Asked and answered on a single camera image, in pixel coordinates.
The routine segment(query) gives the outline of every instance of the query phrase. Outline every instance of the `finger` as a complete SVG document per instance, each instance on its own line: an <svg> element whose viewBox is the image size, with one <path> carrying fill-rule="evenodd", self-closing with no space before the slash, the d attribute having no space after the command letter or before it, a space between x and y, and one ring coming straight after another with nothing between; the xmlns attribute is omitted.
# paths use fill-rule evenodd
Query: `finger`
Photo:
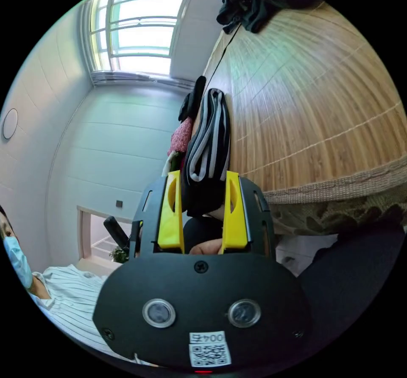
<svg viewBox="0 0 407 378"><path fill-rule="evenodd" d="M222 238L212 239L210 241L195 245L190 250L190 255L216 255L220 253L221 249Z"/></svg>

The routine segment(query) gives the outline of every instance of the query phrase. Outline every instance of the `sticker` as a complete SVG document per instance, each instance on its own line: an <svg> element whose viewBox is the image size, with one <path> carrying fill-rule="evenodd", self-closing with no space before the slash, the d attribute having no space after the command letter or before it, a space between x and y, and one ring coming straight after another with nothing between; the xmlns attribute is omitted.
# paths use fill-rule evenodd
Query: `sticker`
<svg viewBox="0 0 407 378"><path fill-rule="evenodd" d="M190 360L193 367L222 367L231 358L224 331L190 333Z"/></svg>

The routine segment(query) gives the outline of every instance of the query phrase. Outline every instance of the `potted plant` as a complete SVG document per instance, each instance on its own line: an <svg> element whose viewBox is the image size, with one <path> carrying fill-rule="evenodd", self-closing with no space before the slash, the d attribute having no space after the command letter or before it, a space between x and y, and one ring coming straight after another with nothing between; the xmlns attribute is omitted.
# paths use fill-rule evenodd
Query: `potted plant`
<svg viewBox="0 0 407 378"><path fill-rule="evenodd" d="M125 263L128 261L128 255L119 246L110 252L109 256L113 258L114 262Z"/></svg>

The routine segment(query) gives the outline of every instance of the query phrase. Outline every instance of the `face mask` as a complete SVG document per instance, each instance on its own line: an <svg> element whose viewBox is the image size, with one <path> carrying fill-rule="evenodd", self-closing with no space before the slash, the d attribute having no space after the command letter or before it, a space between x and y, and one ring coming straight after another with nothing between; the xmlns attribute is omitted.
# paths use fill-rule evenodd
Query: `face mask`
<svg viewBox="0 0 407 378"><path fill-rule="evenodd" d="M28 289L33 283L33 275L30 266L27 262L26 256L23 254L16 237L5 237L4 247L6 249L8 258L17 273L20 282Z"/></svg>

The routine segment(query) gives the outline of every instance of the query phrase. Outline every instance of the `person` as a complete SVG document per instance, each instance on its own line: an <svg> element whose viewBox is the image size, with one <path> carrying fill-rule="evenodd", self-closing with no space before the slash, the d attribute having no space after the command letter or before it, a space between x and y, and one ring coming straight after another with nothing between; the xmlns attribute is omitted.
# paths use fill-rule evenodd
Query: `person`
<svg viewBox="0 0 407 378"><path fill-rule="evenodd" d="M22 285L43 314L63 333L107 355L138 364L151 365L139 360L124 358L113 352L93 323L92 316L99 292L107 276L99 277L83 272L75 266L51 266L43 273L32 272L20 241L0 206L0 236L9 260ZM190 254L216 254L222 239L204 241L190 246Z"/></svg>

